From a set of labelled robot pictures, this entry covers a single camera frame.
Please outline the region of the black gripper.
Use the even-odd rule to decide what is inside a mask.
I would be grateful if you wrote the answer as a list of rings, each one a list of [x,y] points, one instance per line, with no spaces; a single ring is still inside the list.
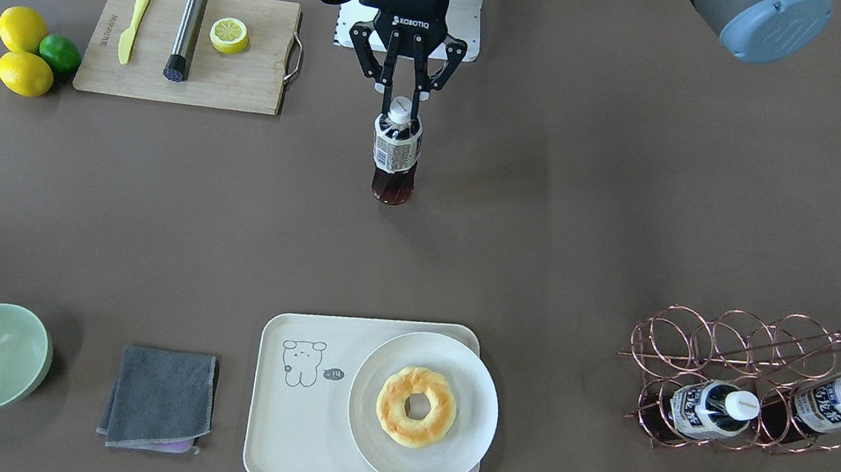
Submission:
[[[430,82],[447,82],[459,68],[469,45],[447,31],[450,0],[356,0],[378,13],[374,20],[357,22],[350,37],[363,72],[379,73],[381,113],[387,114],[398,56],[414,59],[412,121],[419,120],[421,100],[429,97]]]

